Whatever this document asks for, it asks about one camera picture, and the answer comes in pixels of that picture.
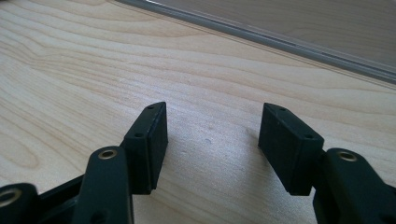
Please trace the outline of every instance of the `light wood grain surface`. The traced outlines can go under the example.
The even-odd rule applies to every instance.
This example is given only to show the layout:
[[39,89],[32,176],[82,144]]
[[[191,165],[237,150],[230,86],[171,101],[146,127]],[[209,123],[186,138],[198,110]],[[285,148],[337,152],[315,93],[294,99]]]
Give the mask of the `light wood grain surface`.
[[112,1],[0,2],[0,186],[40,192],[167,102],[159,187],[136,223],[315,223],[257,148],[283,105],[396,186],[395,86]]

